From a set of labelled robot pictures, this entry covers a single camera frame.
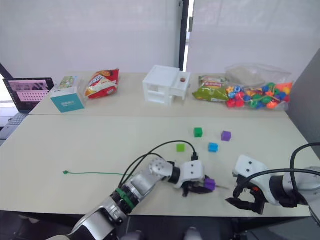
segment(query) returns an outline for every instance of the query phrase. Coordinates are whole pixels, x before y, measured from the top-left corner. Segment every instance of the green wire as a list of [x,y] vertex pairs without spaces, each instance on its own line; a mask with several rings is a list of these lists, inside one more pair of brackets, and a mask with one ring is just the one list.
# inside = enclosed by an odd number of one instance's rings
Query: green wire
[[71,171],[65,170],[65,171],[63,171],[63,174],[74,174],[74,175],[80,175],[80,174],[106,174],[106,175],[120,175],[120,176],[123,176],[122,173],[117,173],[117,172],[98,172],[98,171],[71,172]]

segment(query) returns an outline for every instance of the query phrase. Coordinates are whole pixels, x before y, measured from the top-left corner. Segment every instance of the green rubber band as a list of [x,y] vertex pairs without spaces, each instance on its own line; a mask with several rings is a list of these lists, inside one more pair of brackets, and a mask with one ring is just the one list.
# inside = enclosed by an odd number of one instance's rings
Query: green rubber band
[[135,208],[135,205],[132,203],[132,201],[130,200],[130,198],[127,196],[127,194],[124,191],[122,191],[120,188],[117,188],[115,191],[129,205],[131,210],[133,210]]

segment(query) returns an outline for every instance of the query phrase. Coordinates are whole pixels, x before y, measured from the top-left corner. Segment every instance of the light green cube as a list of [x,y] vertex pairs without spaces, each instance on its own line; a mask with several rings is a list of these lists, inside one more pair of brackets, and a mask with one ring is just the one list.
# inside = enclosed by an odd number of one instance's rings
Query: light green cube
[[186,145],[183,143],[179,143],[176,145],[176,151],[181,153],[184,152],[186,150]]

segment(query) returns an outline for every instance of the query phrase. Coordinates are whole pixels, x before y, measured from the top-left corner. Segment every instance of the green cube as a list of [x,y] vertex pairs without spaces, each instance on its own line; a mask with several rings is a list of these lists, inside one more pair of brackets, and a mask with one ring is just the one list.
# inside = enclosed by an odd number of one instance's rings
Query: green cube
[[186,150],[186,145],[183,144],[183,143],[179,143],[176,145],[176,151],[181,153],[181,152],[184,152]]
[[202,135],[203,135],[202,127],[195,127],[194,131],[193,131],[193,134],[194,134],[195,138],[201,138]]

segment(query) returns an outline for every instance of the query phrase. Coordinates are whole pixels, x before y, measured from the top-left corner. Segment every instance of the white wall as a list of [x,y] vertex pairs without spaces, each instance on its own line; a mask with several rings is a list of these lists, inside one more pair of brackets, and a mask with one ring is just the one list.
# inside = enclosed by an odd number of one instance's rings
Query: white wall
[[296,80],[320,48],[319,0],[195,0],[193,17],[191,72],[261,63]]
[[178,0],[0,0],[0,63],[15,78],[178,67]]

